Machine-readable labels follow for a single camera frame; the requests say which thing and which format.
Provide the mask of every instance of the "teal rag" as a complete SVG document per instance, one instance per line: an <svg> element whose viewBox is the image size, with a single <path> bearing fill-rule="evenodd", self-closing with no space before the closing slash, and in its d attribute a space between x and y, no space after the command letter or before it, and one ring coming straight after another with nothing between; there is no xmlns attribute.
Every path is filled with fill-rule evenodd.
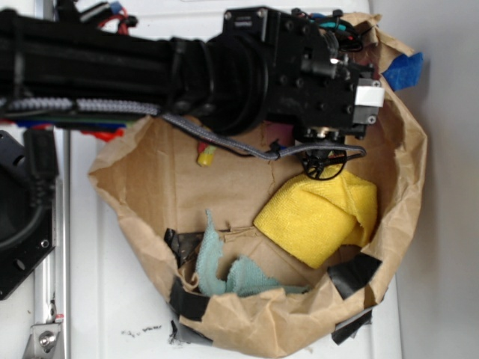
<svg viewBox="0 0 479 359"><path fill-rule="evenodd" d="M239 297L247 297L276 288L296 294L308 290L306 286L282 286L275 278L267 277L263 270L246 256L239 256L234 261L226 281L218 279L216 272L219 259L223 256L223 241L215 230L210 210L207 210L207 217L208 225L196 261L201 293L211 297L232 292Z"/></svg>

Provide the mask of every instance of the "yellow microfiber cloth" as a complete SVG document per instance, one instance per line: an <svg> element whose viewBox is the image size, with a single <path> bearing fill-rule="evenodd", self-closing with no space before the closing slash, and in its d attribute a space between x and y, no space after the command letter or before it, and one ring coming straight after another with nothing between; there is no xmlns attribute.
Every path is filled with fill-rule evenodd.
<svg viewBox="0 0 479 359"><path fill-rule="evenodd" d="M377 217L376 185L344 170L327 181L305 174L286 182L254 225L316 269L341 245L364 247Z"/></svg>

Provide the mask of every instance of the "black duct tape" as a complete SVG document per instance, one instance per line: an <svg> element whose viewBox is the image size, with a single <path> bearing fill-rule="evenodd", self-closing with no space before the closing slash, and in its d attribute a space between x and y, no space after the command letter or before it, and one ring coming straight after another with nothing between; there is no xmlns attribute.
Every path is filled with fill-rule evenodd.
<svg viewBox="0 0 479 359"><path fill-rule="evenodd" d="M200 322L209 301L208 297L187 292L178 277L174 281L171 288L170 305L176 314Z"/></svg>
<svg viewBox="0 0 479 359"><path fill-rule="evenodd" d="M364 312L359 314L359 317L352 322L347 321L349 324L343 325L343 323L339 324L336 327L336 331L331 334L331 338L334 342L340 345L344 340L353 336L364 324L370 324L373 318L373 310L367 309Z"/></svg>
<svg viewBox="0 0 479 359"><path fill-rule="evenodd" d="M211 339L208 339L203 334L181 324L178 316L175 316L173 320L171 320L171 334L168 342L173 344L175 340L182 343L201 344L203 346L213 345Z"/></svg>
<svg viewBox="0 0 479 359"><path fill-rule="evenodd" d="M381 264L380 260L361 253L349 262L329 267L328 274L342 299L346 299L364 288Z"/></svg>

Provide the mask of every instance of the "brown paper bag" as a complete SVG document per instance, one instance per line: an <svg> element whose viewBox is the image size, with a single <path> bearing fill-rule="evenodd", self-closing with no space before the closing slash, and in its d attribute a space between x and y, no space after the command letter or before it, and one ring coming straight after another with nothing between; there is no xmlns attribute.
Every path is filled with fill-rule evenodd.
<svg viewBox="0 0 479 359"><path fill-rule="evenodd" d="M356 61L379 65L381 73L400 53L412 50L374 27L380 16L350 15L348 20L369 29L367 48ZM180 321L213 341L214 346L249 355L283 357L335 330L336 324L378 304L412 240L424 184L427 139L404 104L382 80L384 107L363 141L367 150L348 169L374 182L379 190L378 227L362 253L382 261L371 282L343 300L326 269L350 259L355 248L341 248L317 270L282 251L252 228L263 205L289 178L302 172L295 158L263 162L217 150L213 165L195 164L197 141L160 119L145 118L109 144L94 162L90 179L99 195L116 211L118 222L148 277L166 301L176 277L187 291L195 290L191 263L178 271L163 240L167 228L179 233L202 232L204 210L211 209L225 238L219 275L238 254L246 254L267 275L284 284L309 285L302 295L275 289L239 298L213 296L201 321ZM263 124L240 136L241 141L267 149L272 125Z"/></svg>

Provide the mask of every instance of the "black mounting plate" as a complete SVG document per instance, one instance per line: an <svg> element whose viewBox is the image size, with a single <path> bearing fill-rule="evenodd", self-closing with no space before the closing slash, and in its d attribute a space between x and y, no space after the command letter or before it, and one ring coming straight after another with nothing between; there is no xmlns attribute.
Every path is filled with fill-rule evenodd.
<svg viewBox="0 0 479 359"><path fill-rule="evenodd" d="M23 146L0 131L0 240L22 229L31 215L25 187ZM52 210L19 245L0 251L0 300L7 299L53 250Z"/></svg>

